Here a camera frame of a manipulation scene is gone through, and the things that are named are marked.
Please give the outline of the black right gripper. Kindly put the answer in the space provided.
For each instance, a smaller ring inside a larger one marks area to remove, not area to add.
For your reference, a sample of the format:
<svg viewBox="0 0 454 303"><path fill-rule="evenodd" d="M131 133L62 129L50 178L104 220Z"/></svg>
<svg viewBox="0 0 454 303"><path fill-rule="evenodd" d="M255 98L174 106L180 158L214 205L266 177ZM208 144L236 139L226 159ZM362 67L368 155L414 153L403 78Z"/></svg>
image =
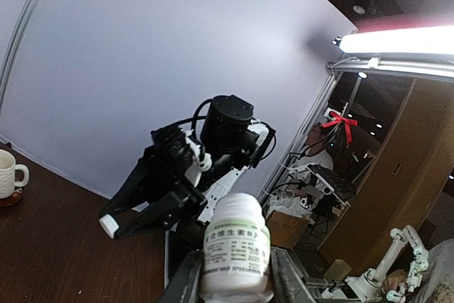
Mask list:
<svg viewBox="0 0 454 303"><path fill-rule="evenodd" d="M236 95L203 101L190 123L190 131L176 124L152 131L153 144L100 212L118 223L115 239L192 222L221 176L256 168L277 144L276 130Z"/></svg>

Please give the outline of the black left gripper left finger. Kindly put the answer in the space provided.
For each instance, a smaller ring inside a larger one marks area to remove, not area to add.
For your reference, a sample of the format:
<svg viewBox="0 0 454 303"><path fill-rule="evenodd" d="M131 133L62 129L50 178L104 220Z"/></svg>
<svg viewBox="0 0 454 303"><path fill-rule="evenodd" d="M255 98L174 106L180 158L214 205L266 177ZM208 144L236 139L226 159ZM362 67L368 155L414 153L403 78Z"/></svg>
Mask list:
<svg viewBox="0 0 454 303"><path fill-rule="evenodd" d="M199 295L203 264L204 253L201 250L189 252L157 302L203 302L203 299Z"/></svg>

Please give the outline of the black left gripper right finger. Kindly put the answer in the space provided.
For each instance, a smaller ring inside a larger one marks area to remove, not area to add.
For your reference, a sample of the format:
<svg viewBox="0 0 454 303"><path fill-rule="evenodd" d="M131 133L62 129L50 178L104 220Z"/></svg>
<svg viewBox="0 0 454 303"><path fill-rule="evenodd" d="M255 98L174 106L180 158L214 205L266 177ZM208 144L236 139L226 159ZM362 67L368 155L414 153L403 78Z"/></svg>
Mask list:
<svg viewBox="0 0 454 303"><path fill-rule="evenodd" d="M313 295L303 283L296 265L285 249L272 248L270 259L274 292L271 302L316 303Z"/></svg>

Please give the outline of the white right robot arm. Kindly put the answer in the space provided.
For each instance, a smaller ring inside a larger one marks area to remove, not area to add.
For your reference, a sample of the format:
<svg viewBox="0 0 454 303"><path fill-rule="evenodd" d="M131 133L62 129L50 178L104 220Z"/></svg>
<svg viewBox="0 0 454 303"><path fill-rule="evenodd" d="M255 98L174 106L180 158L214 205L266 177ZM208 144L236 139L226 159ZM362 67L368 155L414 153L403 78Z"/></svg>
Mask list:
<svg viewBox="0 0 454 303"><path fill-rule="evenodd" d="M257 167L275 130L234 95L203 103L207 113L151 133L99 223L119 240L174 229L189 252L161 302L312 302L287 252L272 245L254 196L234 193L242 174Z"/></svg>

